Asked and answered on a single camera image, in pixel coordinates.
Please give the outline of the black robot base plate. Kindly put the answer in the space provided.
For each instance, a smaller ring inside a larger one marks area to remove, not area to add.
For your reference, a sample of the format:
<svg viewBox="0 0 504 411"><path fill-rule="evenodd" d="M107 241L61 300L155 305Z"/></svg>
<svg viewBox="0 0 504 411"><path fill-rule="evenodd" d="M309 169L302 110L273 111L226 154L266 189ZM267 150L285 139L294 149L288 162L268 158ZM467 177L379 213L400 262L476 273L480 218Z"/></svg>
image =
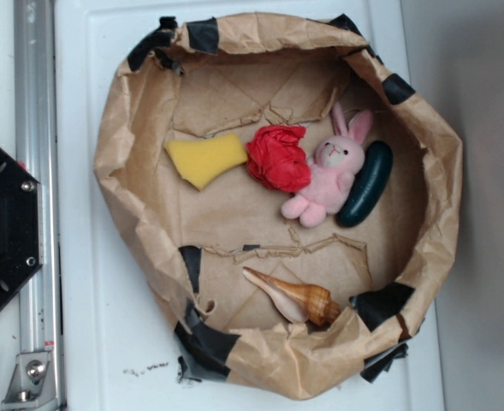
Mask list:
<svg viewBox="0 0 504 411"><path fill-rule="evenodd" d="M0 312L41 267L40 183L0 147Z"/></svg>

